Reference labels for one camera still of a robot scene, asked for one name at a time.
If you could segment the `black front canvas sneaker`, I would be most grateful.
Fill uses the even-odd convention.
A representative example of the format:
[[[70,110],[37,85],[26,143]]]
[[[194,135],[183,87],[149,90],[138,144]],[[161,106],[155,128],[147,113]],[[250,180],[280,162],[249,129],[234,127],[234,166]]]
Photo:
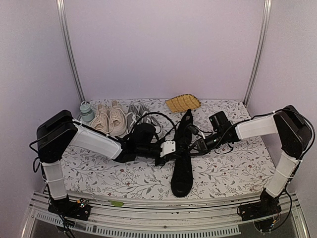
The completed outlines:
[[[189,194],[193,186],[191,156],[185,149],[178,149],[174,154],[175,164],[171,179],[171,191],[178,198]]]

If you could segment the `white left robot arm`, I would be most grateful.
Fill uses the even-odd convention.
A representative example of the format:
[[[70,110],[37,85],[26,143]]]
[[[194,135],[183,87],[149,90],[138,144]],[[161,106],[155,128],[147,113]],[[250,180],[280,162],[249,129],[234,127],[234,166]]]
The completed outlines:
[[[163,165],[168,155],[176,151],[176,143],[160,139],[153,126],[136,124],[132,131],[120,138],[98,131],[75,120],[68,110],[62,110],[37,129],[37,139],[30,143],[38,161],[33,171],[42,171],[49,190],[49,211],[62,217],[87,220],[91,206],[88,200],[69,200],[61,168],[61,158],[68,146],[87,149],[119,163],[134,161],[136,157],[152,158]]]

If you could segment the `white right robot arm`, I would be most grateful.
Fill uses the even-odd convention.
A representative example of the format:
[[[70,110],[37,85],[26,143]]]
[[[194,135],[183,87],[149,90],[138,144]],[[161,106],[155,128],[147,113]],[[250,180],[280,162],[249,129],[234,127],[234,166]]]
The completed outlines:
[[[223,111],[209,119],[214,134],[196,140],[189,148],[196,150],[198,155],[207,154],[226,143],[269,134],[279,136],[281,156],[270,182],[261,192],[259,202],[240,205],[238,215],[247,221],[281,212],[279,197],[286,191],[316,137],[312,124],[292,105],[235,124],[228,120]]]

